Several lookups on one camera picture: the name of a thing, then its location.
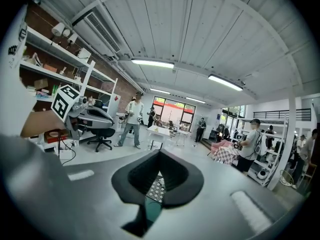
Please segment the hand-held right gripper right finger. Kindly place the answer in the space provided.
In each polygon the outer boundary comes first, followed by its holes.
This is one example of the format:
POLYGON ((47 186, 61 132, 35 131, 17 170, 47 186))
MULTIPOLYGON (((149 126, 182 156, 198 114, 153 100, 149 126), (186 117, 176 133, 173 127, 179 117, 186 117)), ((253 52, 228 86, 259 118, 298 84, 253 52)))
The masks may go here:
POLYGON ((159 172, 164 180, 164 208, 176 208, 190 203, 202 190, 204 176, 195 165, 161 149, 158 153, 159 172))

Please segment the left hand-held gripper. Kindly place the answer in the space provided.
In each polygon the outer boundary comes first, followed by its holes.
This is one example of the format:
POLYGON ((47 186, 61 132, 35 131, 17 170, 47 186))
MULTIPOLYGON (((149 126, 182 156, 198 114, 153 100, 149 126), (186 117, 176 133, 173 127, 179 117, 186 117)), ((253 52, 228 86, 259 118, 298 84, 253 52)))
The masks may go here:
POLYGON ((55 92, 51 110, 64 123, 68 138, 72 140, 80 140, 88 130, 109 129, 114 124, 106 111, 90 105, 85 96, 68 84, 55 92))

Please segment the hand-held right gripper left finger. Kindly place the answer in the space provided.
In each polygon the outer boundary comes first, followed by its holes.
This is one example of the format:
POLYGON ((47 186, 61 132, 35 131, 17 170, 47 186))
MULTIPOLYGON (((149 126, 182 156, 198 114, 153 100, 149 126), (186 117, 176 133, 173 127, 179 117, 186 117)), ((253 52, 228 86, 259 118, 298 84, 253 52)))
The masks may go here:
POLYGON ((149 229, 147 222, 146 195, 160 172, 159 149, 119 168, 111 177, 111 183, 122 202, 138 205, 134 220, 122 229, 142 237, 149 229))

